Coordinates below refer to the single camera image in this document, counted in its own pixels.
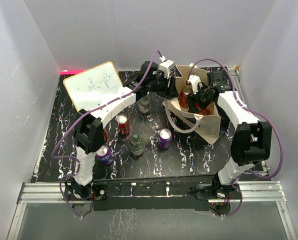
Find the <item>beige canvas tote bag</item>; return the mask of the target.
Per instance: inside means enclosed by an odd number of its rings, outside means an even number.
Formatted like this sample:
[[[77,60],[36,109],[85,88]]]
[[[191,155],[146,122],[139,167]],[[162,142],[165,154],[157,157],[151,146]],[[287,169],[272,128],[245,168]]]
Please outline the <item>beige canvas tote bag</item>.
[[[175,66],[180,72],[180,76],[176,76],[175,80],[175,87],[180,97],[181,91],[188,86],[186,85],[186,80],[192,67],[192,64],[176,64]],[[194,67],[191,75],[198,76],[202,83],[209,86],[207,73],[209,73],[209,71],[198,67]],[[207,141],[211,145],[213,145],[220,137],[221,116],[219,115],[215,103],[212,102],[206,107],[206,109],[210,111],[209,115],[201,115],[188,112],[189,108],[183,108],[182,106],[180,106],[178,97],[174,97],[172,99],[165,99],[163,105],[165,107],[166,116],[170,125],[178,133],[189,134],[192,132],[196,132],[199,136],[201,136],[205,141]],[[190,128],[180,129],[174,123],[171,117],[171,113],[176,115],[183,123],[185,123],[186,126]]]

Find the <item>red cola can front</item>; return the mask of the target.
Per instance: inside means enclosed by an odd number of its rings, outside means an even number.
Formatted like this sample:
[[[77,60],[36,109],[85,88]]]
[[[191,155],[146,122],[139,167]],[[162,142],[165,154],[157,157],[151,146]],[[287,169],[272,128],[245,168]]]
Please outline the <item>red cola can front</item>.
[[[189,104],[187,101],[187,97],[191,94],[192,89],[190,87],[184,87],[179,95],[179,105],[183,108],[188,108]]]

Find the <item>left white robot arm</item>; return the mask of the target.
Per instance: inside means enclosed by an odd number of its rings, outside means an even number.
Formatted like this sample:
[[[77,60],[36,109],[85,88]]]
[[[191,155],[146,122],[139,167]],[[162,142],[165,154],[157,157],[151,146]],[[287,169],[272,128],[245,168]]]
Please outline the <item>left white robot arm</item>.
[[[96,153],[105,144],[104,128],[109,121],[148,92],[157,93],[165,99],[178,96],[175,66],[172,60],[164,60],[160,64],[145,61],[140,71],[132,74],[114,93],[104,94],[104,103],[89,111],[83,108],[78,111],[73,128],[76,167],[69,187],[75,197],[86,200],[92,195]]]

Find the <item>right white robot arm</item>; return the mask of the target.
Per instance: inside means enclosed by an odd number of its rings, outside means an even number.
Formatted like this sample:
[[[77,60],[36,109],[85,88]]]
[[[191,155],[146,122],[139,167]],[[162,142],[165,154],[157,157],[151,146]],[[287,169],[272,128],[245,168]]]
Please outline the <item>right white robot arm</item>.
[[[200,194],[229,199],[230,193],[238,190],[238,180],[251,168],[270,156],[272,126],[261,121],[241,102],[233,84],[224,81],[221,71],[209,72],[204,84],[197,75],[190,75],[186,84],[192,92],[186,100],[194,112],[214,102],[225,113],[235,132],[230,147],[230,159],[212,179],[211,185],[196,185],[190,193],[196,198]]]

